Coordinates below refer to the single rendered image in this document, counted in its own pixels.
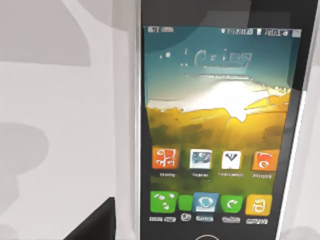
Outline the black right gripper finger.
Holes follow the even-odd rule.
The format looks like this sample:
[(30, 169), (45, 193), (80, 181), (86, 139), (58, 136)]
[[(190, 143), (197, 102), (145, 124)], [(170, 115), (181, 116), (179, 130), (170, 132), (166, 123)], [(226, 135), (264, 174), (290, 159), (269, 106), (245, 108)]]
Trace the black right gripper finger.
[(116, 240), (115, 198), (109, 197), (63, 240)]

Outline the black smartphone with lit screen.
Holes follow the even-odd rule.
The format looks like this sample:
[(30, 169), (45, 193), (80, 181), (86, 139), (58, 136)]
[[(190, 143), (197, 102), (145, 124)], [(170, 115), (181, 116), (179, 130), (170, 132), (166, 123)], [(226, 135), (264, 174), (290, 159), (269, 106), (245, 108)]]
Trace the black smartphone with lit screen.
[(136, 9), (136, 240), (281, 240), (320, 0)]

